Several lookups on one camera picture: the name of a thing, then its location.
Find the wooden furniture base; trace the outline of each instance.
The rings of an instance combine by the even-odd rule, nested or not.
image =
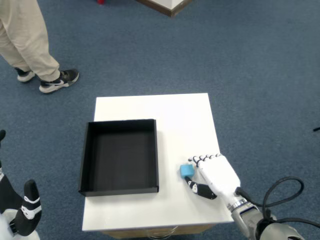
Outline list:
[[[102,233],[107,234],[115,239],[143,238],[143,237],[151,237],[151,236],[160,237],[160,236],[167,236],[167,235],[199,234],[205,230],[212,228],[213,226],[214,224],[178,226],[174,230],[174,232],[173,232],[173,229],[175,227],[166,227],[166,228],[146,228],[146,229],[136,229],[136,230],[104,231]]]
[[[152,9],[157,10],[160,13],[163,13],[169,17],[174,17],[177,15],[185,6],[187,6],[192,0],[184,0],[179,3],[174,9],[166,8],[158,3],[155,3],[152,0],[137,0],[139,3],[142,3]]]

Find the white table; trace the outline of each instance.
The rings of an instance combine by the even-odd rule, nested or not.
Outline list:
[[[189,157],[220,152],[208,94],[97,97],[94,121],[134,119],[156,119],[159,192],[86,197],[82,230],[232,222],[219,198],[195,195],[179,172]]]

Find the blue cube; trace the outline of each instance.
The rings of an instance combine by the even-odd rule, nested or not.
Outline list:
[[[192,178],[195,175],[194,166],[192,164],[183,164],[180,166],[180,175],[184,179],[185,177]]]

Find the khaki trousers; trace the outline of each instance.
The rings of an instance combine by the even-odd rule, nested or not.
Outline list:
[[[48,32],[37,0],[0,0],[0,55],[14,68],[43,81],[60,76],[49,53]]]

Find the black box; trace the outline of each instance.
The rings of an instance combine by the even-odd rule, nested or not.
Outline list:
[[[155,119],[87,124],[79,193],[92,197],[158,191]]]

